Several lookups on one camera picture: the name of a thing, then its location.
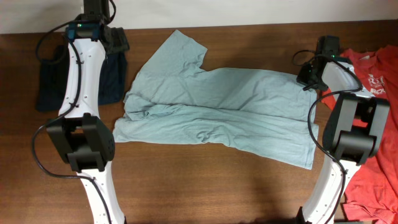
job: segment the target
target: dark blue cloth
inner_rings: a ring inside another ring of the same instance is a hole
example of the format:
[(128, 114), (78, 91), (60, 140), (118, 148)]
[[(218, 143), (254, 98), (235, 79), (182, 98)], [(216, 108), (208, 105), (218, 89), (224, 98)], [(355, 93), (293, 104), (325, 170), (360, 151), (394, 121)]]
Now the dark blue cloth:
[[(54, 59), (62, 56), (63, 46), (55, 49)], [(124, 96), (127, 61), (124, 52), (108, 55), (102, 64), (99, 77), (98, 104), (119, 102)], [(36, 110), (59, 110), (67, 89), (69, 73), (69, 53), (60, 63), (40, 65), (40, 90)]]

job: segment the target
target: cable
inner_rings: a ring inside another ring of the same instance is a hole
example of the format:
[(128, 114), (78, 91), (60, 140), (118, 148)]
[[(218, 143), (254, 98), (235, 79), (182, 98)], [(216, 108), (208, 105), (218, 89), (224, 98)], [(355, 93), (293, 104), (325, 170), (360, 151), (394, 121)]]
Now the cable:
[(304, 62), (303, 64), (296, 64), (296, 63), (294, 63), (294, 58), (295, 58), (299, 53), (303, 53), (303, 52), (310, 52), (310, 53), (315, 54), (315, 51), (314, 51), (314, 50), (299, 50), (298, 52), (296, 52), (296, 53), (293, 54), (293, 57), (292, 57), (292, 64), (293, 64), (293, 65), (295, 65), (295, 66), (304, 66), (304, 65), (308, 65), (309, 63), (312, 62), (312, 60), (314, 59), (314, 57), (312, 57), (310, 60)]
[[(294, 60), (294, 57), (295, 57), (297, 54), (301, 53), (301, 52), (312, 52), (312, 51), (310, 51), (310, 50), (301, 50), (301, 51), (298, 51), (298, 52), (296, 52), (296, 53), (293, 55), (292, 61)], [(303, 63), (302, 65), (307, 65), (307, 64), (309, 64), (312, 60), (315, 60), (316, 58), (320, 58), (320, 57), (321, 57), (321, 58), (327, 59), (329, 62), (335, 63), (337, 66), (339, 66), (340, 68), (342, 68), (345, 72), (347, 72), (350, 76), (352, 76), (352, 77), (354, 78), (354, 80), (356, 81), (356, 83), (358, 84), (358, 87), (357, 87), (356, 89), (334, 91), (334, 92), (331, 92), (331, 93), (328, 93), (328, 94), (325, 94), (325, 95), (319, 97), (319, 98), (318, 98), (317, 100), (315, 100), (315, 102), (313, 102), (313, 104), (311, 105), (310, 110), (309, 110), (309, 112), (308, 112), (308, 116), (307, 116), (308, 131), (309, 131), (309, 133), (310, 133), (310, 136), (311, 136), (311, 138), (312, 138), (312, 141), (315, 143), (315, 145), (316, 145), (323, 153), (325, 153), (325, 155), (327, 155), (330, 159), (332, 159), (333, 162), (335, 162), (335, 163), (338, 164), (338, 166), (340, 167), (341, 173), (342, 173), (341, 189), (340, 189), (340, 192), (339, 192), (339, 194), (338, 194), (338, 198), (337, 198), (337, 201), (336, 201), (336, 205), (335, 205), (335, 207), (333, 208), (333, 211), (332, 211), (332, 213), (330, 214), (329, 218), (328, 218), (327, 221), (325, 222), (325, 223), (327, 224), (327, 223), (329, 223), (329, 221), (330, 221), (330, 220), (333, 218), (333, 216), (335, 215), (335, 213), (336, 213), (336, 211), (337, 211), (337, 208), (338, 208), (338, 206), (339, 206), (339, 204), (340, 204), (340, 199), (341, 199), (341, 197), (342, 197), (343, 194), (344, 194), (344, 188), (345, 188), (345, 184), (346, 184), (346, 175), (347, 175), (347, 171), (345, 170), (345, 168), (344, 168), (344, 166), (342, 165), (342, 163), (341, 163), (340, 161), (338, 161), (337, 159), (335, 159), (327, 150), (325, 150), (325, 149), (320, 145), (320, 143), (317, 141), (317, 139), (315, 138), (315, 136), (313, 135), (312, 127), (311, 127), (311, 114), (312, 114), (312, 111), (313, 111), (314, 107), (317, 105), (317, 103), (321, 102), (321, 100), (325, 99), (326, 97), (333, 96), (333, 95), (335, 95), (335, 94), (353, 93), (353, 92), (361, 91), (361, 90), (363, 89), (363, 85), (362, 85), (362, 83), (361, 83), (361, 80), (359, 80), (359, 78), (358, 78), (350, 69), (344, 67), (344, 65), (340, 64), (340, 63), (339, 63), (338, 61), (336, 61), (335, 59), (333, 59), (333, 58), (331, 58), (331, 57), (329, 57), (329, 56), (326, 56), (326, 55), (315, 55), (315, 56), (312, 57), (309, 61)]]
[(111, 16), (111, 18), (109, 18), (109, 23), (107, 23), (107, 25), (110, 24), (113, 21), (115, 15), (116, 15), (116, 5), (113, 2), (113, 0), (109, 0), (109, 1), (111, 2), (112, 7), (113, 7), (113, 15)]
[(42, 38), (40, 38), (40, 40), (38, 41), (38, 43), (37, 43), (37, 45), (36, 45), (35, 55), (36, 55), (37, 60), (38, 60), (40, 63), (44, 63), (44, 64), (47, 64), (47, 65), (55, 65), (55, 64), (61, 62), (61, 60), (65, 57), (66, 52), (67, 52), (68, 38), (65, 38), (65, 37), (64, 37), (64, 38), (65, 38), (65, 43), (66, 43), (66, 44), (64, 45), (64, 49), (63, 49), (63, 52), (62, 52), (62, 56), (61, 56), (60, 58), (58, 58), (57, 60), (42, 59), (42, 58), (39, 56), (39, 49), (40, 49), (40, 46), (42, 45), (43, 41), (44, 41), (51, 33), (53, 33), (54, 31), (56, 31), (56, 30), (58, 30), (58, 29), (60, 29), (60, 28), (62, 28), (62, 27), (64, 27), (64, 26), (67, 26), (67, 25), (69, 25), (69, 24), (74, 24), (74, 23), (84, 24), (84, 23), (89, 23), (89, 22), (90, 22), (90, 21), (72, 20), (72, 21), (63, 23), (63, 24), (57, 26), (56, 28), (54, 28), (54, 29), (48, 31), (47, 33), (45, 33), (45, 34), (42, 36)]
[[(39, 40), (39, 42), (37, 43), (36, 51), (35, 51), (35, 54), (36, 54), (37, 59), (38, 59), (39, 61), (41, 61), (41, 62), (44, 61), (43, 59), (41, 59), (41, 58), (39, 57), (38, 51), (39, 51), (39, 48), (40, 48), (41, 43), (43, 42), (43, 40), (44, 40), (49, 34), (51, 34), (51, 33), (54, 32), (55, 30), (57, 30), (57, 29), (59, 29), (59, 28), (61, 28), (61, 27), (63, 27), (63, 26), (66, 26), (66, 25), (71, 24), (71, 23), (76, 23), (76, 22), (81, 23), (81, 22), (84, 22), (84, 21), (70, 21), (70, 22), (66, 22), (66, 23), (64, 23), (64, 24), (62, 24), (62, 25), (59, 25), (59, 26), (57, 26), (56, 28), (54, 28), (54, 29), (48, 31), (48, 32)], [(94, 179), (89, 178), (89, 177), (85, 177), (85, 176), (79, 176), (79, 175), (60, 175), (60, 174), (51, 173), (50, 171), (48, 171), (48, 170), (40, 163), (39, 158), (37, 157), (37, 154), (36, 154), (36, 150), (35, 150), (35, 140), (36, 140), (37, 135), (38, 135), (45, 127), (47, 127), (48, 125), (50, 125), (50, 124), (52, 124), (52, 123), (54, 123), (54, 122), (56, 122), (56, 121), (58, 121), (58, 120), (64, 118), (68, 113), (70, 113), (70, 112), (75, 108), (75, 106), (76, 106), (76, 104), (77, 104), (77, 102), (78, 102), (78, 99), (79, 99), (79, 95), (80, 95), (80, 85), (81, 85), (81, 61), (80, 61), (80, 56), (79, 56), (79, 53), (78, 53), (78, 51), (77, 51), (75, 45), (73, 44), (73, 42), (72, 42), (69, 38), (65, 37), (64, 35), (63, 35), (63, 38), (65, 38), (65, 39), (69, 42), (69, 44), (71, 45), (71, 47), (72, 47), (72, 49), (73, 49), (73, 51), (74, 51), (74, 53), (75, 53), (75, 55), (76, 55), (76, 63), (77, 63), (77, 65), (78, 65), (78, 83), (77, 83), (77, 89), (76, 89), (75, 99), (73, 100), (73, 103), (70, 103), (70, 107), (69, 107), (69, 109), (66, 110), (66, 112), (62, 113), (62, 114), (59, 115), (57, 118), (55, 118), (55, 119), (53, 119), (53, 120), (50, 120), (50, 121), (46, 122), (45, 124), (41, 125), (41, 126), (36, 130), (36, 132), (35, 132), (35, 133), (33, 134), (33, 136), (32, 136), (32, 141), (31, 141), (32, 155), (33, 155), (33, 158), (34, 158), (36, 164), (39, 166), (39, 168), (40, 168), (44, 173), (46, 173), (47, 175), (49, 175), (49, 176), (51, 176), (51, 177), (62, 178), (62, 179), (85, 179), (85, 180), (90, 181), (90, 182), (93, 184), (94, 188), (96, 189), (96, 191), (97, 191), (97, 193), (98, 193), (98, 195), (99, 195), (99, 197), (100, 197), (100, 199), (101, 199), (101, 201), (102, 201), (102, 203), (103, 203), (103, 205), (104, 205), (105, 212), (106, 212), (106, 215), (107, 215), (109, 224), (112, 224), (111, 216), (110, 216), (110, 213), (109, 213), (108, 206), (107, 206), (107, 204), (106, 204), (106, 202), (105, 202), (105, 199), (104, 199), (104, 197), (103, 197), (103, 195), (102, 195), (102, 193), (101, 193), (99, 187), (98, 187), (97, 184), (95, 183), (95, 180), (94, 180)]]

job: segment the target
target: table surface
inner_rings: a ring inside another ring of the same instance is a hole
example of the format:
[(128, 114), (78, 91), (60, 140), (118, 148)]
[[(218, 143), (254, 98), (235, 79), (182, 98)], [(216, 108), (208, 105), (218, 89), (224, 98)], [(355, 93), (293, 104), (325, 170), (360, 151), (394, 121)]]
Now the table surface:
[[(398, 21), (332, 22), (179, 29), (208, 48), (202, 68), (261, 68), (298, 74), (292, 55), (315, 49), (321, 35), (341, 46), (373, 51), (398, 45)], [(126, 30), (127, 91), (140, 68), (174, 29)], [(46, 176), (30, 153), (33, 132), (57, 112), (34, 109), (39, 62), (34, 49), (42, 34), (0, 35), (0, 223), (93, 223), (79, 180)], [(59, 34), (43, 45), (51, 55)], [(99, 107), (113, 129), (123, 103)], [(318, 105), (320, 136), (330, 110)], [(45, 167), (73, 174), (46, 134), (37, 138)], [(323, 163), (316, 150), (312, 170), (239, 151), (221, 144), (118, 143), (113, 180), (128, 223), (252, 223), (294, 217), (310, 196)], [(337, 219), (344, 219), (341, 209)]]

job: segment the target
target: light blue t-shirt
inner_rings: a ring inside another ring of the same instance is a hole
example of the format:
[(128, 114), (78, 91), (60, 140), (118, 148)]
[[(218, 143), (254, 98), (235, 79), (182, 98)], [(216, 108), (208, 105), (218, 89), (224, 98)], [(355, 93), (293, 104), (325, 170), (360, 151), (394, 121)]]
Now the light blue t-shirt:
[[(206, 51), (176, 30), (127, 92), (126, 113), (113, 131), (115, 141), (222, 143), (311, 169), (315, 144), (307, 115), (317, 98), (315, 91), (303, 91), (296, 76), (286, 73), (204, 71), (200, 66)], [(312, 129), (318, 136), (318, 126)]]

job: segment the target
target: red t-shirt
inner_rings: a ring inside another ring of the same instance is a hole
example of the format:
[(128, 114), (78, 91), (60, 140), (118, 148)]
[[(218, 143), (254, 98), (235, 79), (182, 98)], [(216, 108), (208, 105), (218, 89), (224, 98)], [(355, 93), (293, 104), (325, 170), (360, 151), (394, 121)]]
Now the red t-shirt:
[[(349, 220), (398, 223), (398, 47), (389, 45), (364, 54), (349, 49), (341, 56), (353, 62), (367, 90), (391, 104), (379, 151), (348, 184), (344, 210)], [(335, 105), (332, 96), (323, 102), (331, 109)]]

